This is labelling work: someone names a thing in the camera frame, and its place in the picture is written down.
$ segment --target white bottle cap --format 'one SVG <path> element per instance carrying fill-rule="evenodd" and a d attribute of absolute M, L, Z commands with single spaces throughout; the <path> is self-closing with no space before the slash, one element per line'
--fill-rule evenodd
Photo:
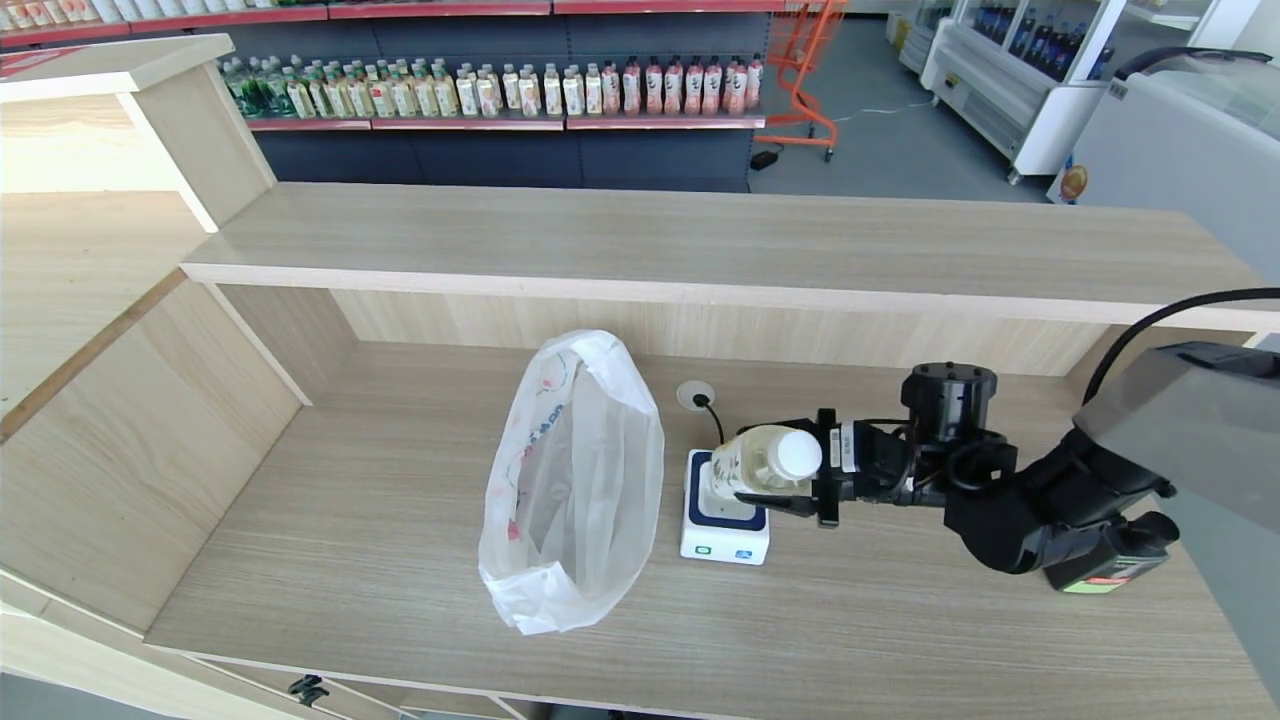
<path fill-rule="evenodd" d="M 790 430 L 769 442 L 769 469 L 773 474 L 799 483 L 818 471 L 822 446 L 804 430 Z"/>

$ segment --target black cable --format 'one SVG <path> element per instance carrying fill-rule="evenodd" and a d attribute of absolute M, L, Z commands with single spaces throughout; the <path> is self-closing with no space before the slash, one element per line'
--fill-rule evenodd
<path fill-rule="evenodd" d="M 716 432 L 719 433 L 721 437 L 721 445 L 724 445 L 724 425 L 719 423 L 719 415 L 717 415 L 716 409 L 712 407 L 712 398 L 703 393 L 698 393 L 694 396 L 694 406 L 703 407 L 712 414 L 712 420 L 716 420 Z"/>
<path fill-rule="evenodd" d="M 1094 368 L 1093 375 L 1089 378 L 1089 384 L 1084 388 L 1084 402 L 1082 402 L 1082 405 L 1093 400 L 1093 396 L 1096 396 L 1098 389 L 1102 388 L 1102 380 L 1107 377 L 1107 370 L 1110 370 L 1111 365 L 1114 365 L 1116 359 L 1120 357 L 1120 352 L 1124 351 L 1125 346 L 1133 342 L 1133 338 L 1138 337 L 1138 333 L 1142 331 L 1155 325 L 1170 315 L 1176 315 L 1183 310 L 1190 310 L 1192 307 L 1201 307 L 1203 305 L 1217 305 L 1220 302 L 1239 302 L 1242 300 L 1280 300 L 1280 287 L 1251 287 L 1197 295 L 1194 297 L 1188 297 L 1187 300 L 1179 300 L 1172 305 L 1166 305 L 1129 325 L 1129 329 L 1120 333 L 1120 337 L 1111 343 L 1106 355 L 1103 355 L 1102 360 L 1098 361 L 1098 366 Z"/>

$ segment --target glass-door refrigerator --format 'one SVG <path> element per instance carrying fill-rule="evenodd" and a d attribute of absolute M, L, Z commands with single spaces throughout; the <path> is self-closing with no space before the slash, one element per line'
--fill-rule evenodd
<path fill-rule="evenodd" d="M 1230 47 L 1260 0 L 957 0 L 920 83 L 1009 159 L 1053 176 L 1115 68 L 1153 47 Z"/>

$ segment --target white box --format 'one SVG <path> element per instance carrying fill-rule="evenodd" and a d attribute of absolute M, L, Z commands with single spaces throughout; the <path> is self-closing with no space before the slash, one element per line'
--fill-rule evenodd
<path fill-rule="evenodd" d="M 769 551 L 769 514 L 736 500 L 700 497 L 708 480 L 710 450 L 692 450 L 685 465 L 684 525 L 680 555 L 739 565 L 762 565 Z"/>

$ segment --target chest freezer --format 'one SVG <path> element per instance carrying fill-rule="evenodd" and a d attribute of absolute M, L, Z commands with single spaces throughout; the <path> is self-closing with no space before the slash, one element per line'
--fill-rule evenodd
<path fill-rule="evenodd" d="M 1116 72 L 1053 202 L 1181 210 L 1280 282 L 1280 68 L 1260 53 L 1156 50 Z"/>

